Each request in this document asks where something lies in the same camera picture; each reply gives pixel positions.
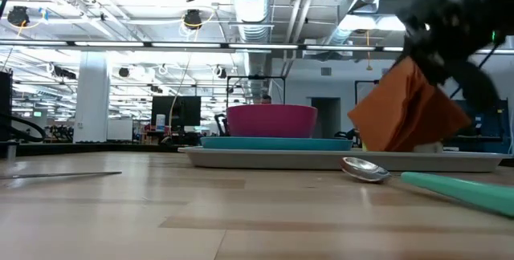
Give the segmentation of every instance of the teal utensil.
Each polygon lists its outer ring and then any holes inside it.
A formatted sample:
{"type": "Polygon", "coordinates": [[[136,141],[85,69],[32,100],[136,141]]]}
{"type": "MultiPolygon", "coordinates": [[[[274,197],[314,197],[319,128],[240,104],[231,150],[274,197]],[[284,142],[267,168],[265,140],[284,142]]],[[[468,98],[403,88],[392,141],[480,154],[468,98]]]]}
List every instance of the teal utensil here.
{"type": "Polygon", "coordinates": [[[412,172],[402,173],[401,179],[411,185],[514,217],[514,187],[412,172]]]}
{"type": "MultiPolygon", "coordinates": [[[[341,168],[352,177],[366,182],[383,182],[392,177],[384,168],[354,157],[345,157],[341,168]]],[[[404,172],[402,181],[420,188],[514,217],[514,187],[464,181],[426,173],[404,172]]]]}

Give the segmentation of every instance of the table surface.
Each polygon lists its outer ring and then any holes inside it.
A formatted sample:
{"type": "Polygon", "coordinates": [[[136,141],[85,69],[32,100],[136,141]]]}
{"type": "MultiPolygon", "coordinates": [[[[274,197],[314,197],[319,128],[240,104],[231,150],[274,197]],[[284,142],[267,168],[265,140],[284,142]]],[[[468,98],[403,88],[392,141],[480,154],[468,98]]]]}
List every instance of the table surface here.
{"type": "MultiPolygon", "coordinates": [[[[5,259],[514,259],[514,221],[393,179],[195,169],[178,153],[19,157],[0,184],[5,259]]],[[[514,169],[451,174],[514,184],[514,169]]]]}

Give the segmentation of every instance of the pink bowl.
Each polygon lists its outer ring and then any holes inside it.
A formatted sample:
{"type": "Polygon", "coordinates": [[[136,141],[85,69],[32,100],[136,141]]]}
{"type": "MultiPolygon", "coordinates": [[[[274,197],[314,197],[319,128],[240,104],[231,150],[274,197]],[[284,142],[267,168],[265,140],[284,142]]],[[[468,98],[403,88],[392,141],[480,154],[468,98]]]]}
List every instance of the pink bowl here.
{"type": "Polygon", "coordinates": [[[230,107],[226,119],[231,136],[310,138],[318,111],[290,104],[248,104],[230,107]]]}

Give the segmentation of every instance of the doorway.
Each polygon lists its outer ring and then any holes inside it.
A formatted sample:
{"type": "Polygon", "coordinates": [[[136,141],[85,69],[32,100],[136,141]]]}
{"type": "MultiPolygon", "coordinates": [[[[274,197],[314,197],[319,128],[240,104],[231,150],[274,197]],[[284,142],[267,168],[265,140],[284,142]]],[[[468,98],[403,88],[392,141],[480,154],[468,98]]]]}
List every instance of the doorway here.
{"type": "Polygon", "coordinates": [[[311,106],[318,109],[313,138],[332,139],[341,130],[341,99],[311,98],[311,106]]]}

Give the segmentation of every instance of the white tray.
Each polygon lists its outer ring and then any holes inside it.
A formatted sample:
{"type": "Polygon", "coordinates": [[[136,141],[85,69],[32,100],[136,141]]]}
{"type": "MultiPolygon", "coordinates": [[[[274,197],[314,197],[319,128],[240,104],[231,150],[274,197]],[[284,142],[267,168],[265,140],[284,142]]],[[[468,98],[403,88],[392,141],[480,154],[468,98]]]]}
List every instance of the white tray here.
{"type": "Polygon", "coordinates": [[[325,152],[221,150],[202,147],[180,148],[194,166],[228,169],[315,169],[340,170],[343,156],[371,161],[389,171],[489,173],[507,154],[482,152],[325,152]]]}

